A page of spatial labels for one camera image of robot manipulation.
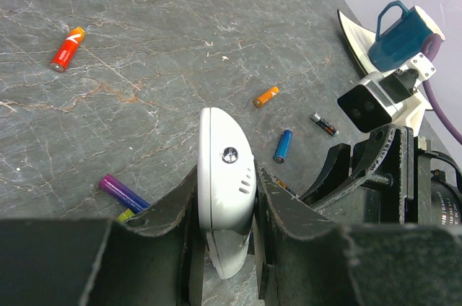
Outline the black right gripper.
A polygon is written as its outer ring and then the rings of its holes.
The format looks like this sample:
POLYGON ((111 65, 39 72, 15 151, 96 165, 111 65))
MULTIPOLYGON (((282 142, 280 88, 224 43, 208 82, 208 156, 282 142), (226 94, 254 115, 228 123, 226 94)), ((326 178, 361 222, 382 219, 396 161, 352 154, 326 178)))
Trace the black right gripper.
POLYGON ((389 124, 354 147, 331 147, 300 199, 318 211, 358 188, 366 190, 367 222, 461 224, 460 169, 410 128, 389 124))

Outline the white remote control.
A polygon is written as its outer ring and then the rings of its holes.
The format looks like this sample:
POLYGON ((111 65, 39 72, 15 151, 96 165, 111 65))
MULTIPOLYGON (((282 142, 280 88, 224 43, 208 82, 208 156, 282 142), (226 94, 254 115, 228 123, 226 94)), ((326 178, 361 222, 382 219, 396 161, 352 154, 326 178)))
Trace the white remote control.
POLYGON ((245 262, 256 200, 256 169, 240 125, 220 108, 204 108, 197 162, 199 226, 219 278, 245 262))

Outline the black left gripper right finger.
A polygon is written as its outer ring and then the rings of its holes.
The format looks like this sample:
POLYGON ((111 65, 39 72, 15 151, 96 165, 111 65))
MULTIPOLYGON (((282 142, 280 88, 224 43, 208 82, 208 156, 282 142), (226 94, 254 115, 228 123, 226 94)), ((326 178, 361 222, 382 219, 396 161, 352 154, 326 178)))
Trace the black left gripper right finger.
POLYGON ((459 305, 461 228, 336 224, 256 168, 258 296, 267 305, 459 305))

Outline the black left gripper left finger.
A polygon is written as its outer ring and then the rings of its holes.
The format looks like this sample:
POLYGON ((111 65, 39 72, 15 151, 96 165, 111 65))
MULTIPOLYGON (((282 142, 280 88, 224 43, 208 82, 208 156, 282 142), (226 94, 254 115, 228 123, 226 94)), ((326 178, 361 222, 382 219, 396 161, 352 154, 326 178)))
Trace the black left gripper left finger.
POLYGON ((1 221, 3 305, 200 305, 197 171, 127 222, 1 221))

